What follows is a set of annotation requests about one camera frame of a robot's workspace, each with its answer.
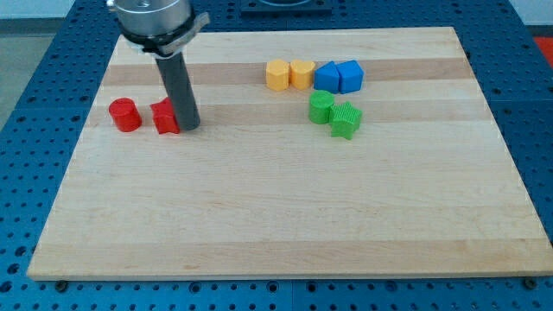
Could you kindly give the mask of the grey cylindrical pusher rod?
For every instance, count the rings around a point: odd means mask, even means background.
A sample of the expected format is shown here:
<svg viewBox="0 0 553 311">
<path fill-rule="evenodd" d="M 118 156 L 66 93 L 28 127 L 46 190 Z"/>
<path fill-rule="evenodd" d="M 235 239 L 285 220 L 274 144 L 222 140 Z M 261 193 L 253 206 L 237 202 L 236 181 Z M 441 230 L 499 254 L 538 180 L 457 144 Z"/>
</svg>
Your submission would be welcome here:
<svg viewBox="0 0 553 311">
<path fill-rule="evenodd" d="M 182 53 L 167 59 L 156 59 L 156 65 L 179 128 L 185 131 L 195 130 L 200 125 L 200 114 Z"/>
</svg>

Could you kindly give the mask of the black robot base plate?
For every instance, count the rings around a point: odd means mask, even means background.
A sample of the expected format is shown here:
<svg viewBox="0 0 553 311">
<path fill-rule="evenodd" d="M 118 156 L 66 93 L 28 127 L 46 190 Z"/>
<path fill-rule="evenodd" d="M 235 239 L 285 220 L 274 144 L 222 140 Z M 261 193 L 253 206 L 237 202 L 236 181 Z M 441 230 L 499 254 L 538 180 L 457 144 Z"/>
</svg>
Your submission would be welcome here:
<svg viewBox="0 0 553 311">
<path fill-rule="evenodd" d="M 241 16 L 288 13 L 330 13 L 333 0 L 240 0 Z"/>
</svg>

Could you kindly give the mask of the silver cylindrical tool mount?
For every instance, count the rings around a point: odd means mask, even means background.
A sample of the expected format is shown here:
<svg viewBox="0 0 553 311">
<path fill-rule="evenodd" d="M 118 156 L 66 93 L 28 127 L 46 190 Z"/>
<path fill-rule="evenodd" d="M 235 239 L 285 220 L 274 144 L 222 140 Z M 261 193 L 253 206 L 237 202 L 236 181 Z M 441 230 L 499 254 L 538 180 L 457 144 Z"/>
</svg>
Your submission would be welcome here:
<svg viewBox="0 0 553 311">
<path fill-rule="evenodd" d="M 210 23 L 189 0 L 107 0 L 121 34 L 134 48 L 156 58 L 180 53 Z"/>
</svg>

